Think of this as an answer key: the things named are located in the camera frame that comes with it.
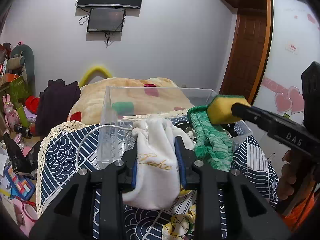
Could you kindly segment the person's right hand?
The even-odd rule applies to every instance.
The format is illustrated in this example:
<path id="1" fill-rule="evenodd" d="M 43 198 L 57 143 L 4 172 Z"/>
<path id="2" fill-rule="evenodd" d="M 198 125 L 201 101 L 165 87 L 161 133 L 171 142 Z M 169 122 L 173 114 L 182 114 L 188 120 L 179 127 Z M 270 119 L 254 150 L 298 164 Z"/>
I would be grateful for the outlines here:
<path id="1" fill-rule="evenodd" d="M 297 171 L 300 162 L 299 154 L 293 150 L 288 150 L 284 157 L 283 161 L 286 164 L 281 168 L 281 178 L 279 180 L 277 195 L 280 200 L 285 200 L 289 196 L 293 195 L 294 188 L 293 185 L 297 180 Z"/>

